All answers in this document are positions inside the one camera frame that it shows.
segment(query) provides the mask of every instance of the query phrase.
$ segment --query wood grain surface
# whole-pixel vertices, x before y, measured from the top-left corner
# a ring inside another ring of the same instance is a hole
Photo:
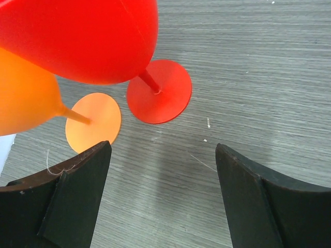
[[[159,0],[159,15],[154,59],[181,63],[193,80],[190,105],[176,120],[136,120],[127,83],[59,79],[69,107],[101,91],[123,114],[92,247],[232,247],[217,143],[331,187],[331,2]],[[49,165],[74,156],[64,128],[55,118],[18,134],[1,185],[45,169],[48,149]]]

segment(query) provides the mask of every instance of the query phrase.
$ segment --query wine glass base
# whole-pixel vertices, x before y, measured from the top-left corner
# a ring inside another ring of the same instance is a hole
[[[121,129],[122,115],[112,97],[92,93],[80,99],[72,110],[91,120],[87,125],[67,119],[67,141],[75,152],[81,153],[102,141],[110,144],[115,141]]]
[[[149,124],[162,124],[179,116],[192,95],[190,75],[180,64],[171,60],[155,60],[146,68],[161,92],[155,93],[140,78],[130,80],[127,102],[132,114]]]

